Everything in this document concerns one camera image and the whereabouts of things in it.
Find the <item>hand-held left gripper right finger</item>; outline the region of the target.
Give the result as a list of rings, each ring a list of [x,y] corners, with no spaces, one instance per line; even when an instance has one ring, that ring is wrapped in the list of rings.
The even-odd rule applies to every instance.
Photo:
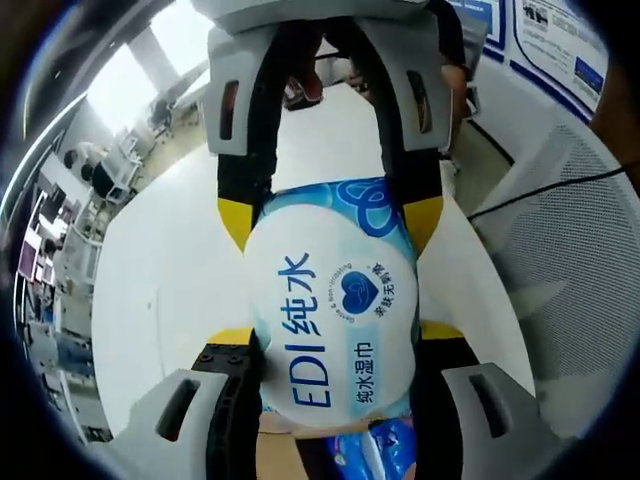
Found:
[[[421,339],[410,405],[417,479],[534,479],[555,434],[536,399],[466,341]]]

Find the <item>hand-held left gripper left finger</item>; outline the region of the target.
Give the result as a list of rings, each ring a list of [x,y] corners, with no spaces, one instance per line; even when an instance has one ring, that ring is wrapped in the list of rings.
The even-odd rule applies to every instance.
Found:
[[[140,479],[254,479],[264,355],[251,327],[225,329],[131,409],[119,454]]]

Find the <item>person's right hand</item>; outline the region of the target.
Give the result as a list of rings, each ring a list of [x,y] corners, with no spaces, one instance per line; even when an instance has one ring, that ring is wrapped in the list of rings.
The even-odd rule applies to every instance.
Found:
[[[315,57],[322,42],[317,30],[303,30],[294,43],[293,70],[285,87],[283,107],[297,111],[323,100],[323,84],[315,70]]]

